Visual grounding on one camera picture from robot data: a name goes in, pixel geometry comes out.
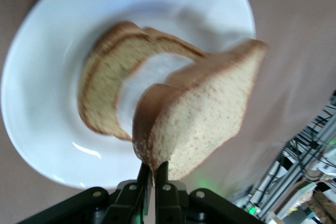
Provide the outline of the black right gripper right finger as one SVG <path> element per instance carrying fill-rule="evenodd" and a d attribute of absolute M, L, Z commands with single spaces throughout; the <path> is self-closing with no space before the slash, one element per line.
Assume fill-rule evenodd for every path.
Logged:
<path fill-rule="evenodd" d="M 187 193 L 182 182 L 168 179 L 168 168 L 169 163 L 164 162 L 156 174 L 156 223 L 262 223 L 209 189 Z"/>

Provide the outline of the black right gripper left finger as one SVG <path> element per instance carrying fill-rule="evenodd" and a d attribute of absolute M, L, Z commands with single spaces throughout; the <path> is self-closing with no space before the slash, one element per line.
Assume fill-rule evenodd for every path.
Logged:
<path fill-rule="evenodd" d="M 150 169 L 142 164 L 137 179 L 121 182 L 112 194 L 92 187 L 20 223 L 144 223 L 150 179 Z"/>

